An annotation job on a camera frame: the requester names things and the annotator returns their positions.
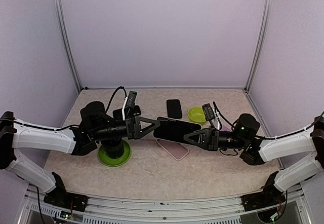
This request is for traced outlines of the black phone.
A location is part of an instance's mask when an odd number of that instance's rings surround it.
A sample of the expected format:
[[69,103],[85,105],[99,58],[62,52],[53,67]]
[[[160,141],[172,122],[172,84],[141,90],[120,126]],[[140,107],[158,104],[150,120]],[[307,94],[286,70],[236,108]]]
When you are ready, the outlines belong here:
[[184,140],[184,135],[202,129],[200,124],[182,120],[165,117],[157,117],[156,120],[160,122],[160,126],[153,131],[153,136],[157,139],[177,143],[188,144],[188,142]]

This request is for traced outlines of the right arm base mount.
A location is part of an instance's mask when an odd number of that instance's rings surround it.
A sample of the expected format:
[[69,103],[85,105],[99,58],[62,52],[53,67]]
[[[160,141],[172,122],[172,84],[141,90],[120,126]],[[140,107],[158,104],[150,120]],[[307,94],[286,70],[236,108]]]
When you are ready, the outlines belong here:
[[262,191],[242,196],[245,211],[265,208],[286,201],[284,192],[274,186],[274,180],[278,173],[279,171],[275,171],[268,177]]

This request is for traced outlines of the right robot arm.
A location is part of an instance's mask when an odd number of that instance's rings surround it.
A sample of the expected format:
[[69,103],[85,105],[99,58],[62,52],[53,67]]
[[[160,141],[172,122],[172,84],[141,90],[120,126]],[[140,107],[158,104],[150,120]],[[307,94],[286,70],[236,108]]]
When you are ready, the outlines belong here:
[[240,158],[251,166],[307,152],[295,164],[269,176],[259,194],[259,202],[269,206],[279,192],[323,172],[323,115],[315,117],[309,126],[273,138],[257,136],[259,128],[260,123],[251,114],[242,114],[232,131],[204,128],[184,135],[184,141],[207,151],[241,150]]

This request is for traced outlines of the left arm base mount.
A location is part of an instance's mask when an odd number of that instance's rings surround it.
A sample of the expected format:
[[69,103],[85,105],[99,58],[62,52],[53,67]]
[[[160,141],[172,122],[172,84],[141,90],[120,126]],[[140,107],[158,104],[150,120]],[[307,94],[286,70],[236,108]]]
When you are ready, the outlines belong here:
[[61,177],[52,172],[55,180],[55,188],[46,193],[44,202],[57,207],[62,207],[70,210],[84,212],[88,203],[89,197],[86,195],[75,194],[68,192]]

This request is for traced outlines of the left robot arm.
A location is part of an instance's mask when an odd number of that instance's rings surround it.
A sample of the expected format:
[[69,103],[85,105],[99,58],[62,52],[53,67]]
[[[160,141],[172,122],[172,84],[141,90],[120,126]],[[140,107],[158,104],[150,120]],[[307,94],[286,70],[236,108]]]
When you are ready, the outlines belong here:
[[20,148],[36,148],[85,156],[101,143],[108,151],[119,146],[122,138],[141,139],[160,126],[159,121],[138,115],[119,120],[106,114],[104,104],[93,101],[80,111],[79,125],[46,128],[27,124],[7,111],[1,116],[1,169],[39,187],[60,206],[71,201],[61,177],[48,172],[20,152]]

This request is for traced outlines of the purple phone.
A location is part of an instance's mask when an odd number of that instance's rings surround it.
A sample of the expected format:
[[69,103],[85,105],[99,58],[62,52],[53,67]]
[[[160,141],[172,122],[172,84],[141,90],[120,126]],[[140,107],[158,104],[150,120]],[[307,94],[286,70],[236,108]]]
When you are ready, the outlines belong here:
[[222,125],[222,127],[220,127],[221,131],[231,131],[231,128],[226,127],[225,125]]

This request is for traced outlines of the pink phone case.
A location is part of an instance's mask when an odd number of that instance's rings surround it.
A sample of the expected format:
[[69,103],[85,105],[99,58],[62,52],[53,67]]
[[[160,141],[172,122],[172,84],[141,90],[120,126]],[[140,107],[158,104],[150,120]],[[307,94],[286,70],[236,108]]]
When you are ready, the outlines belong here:
[[190,153],[186,146],[177,142],[157,139],[156,143],[176,161],[181,161]]

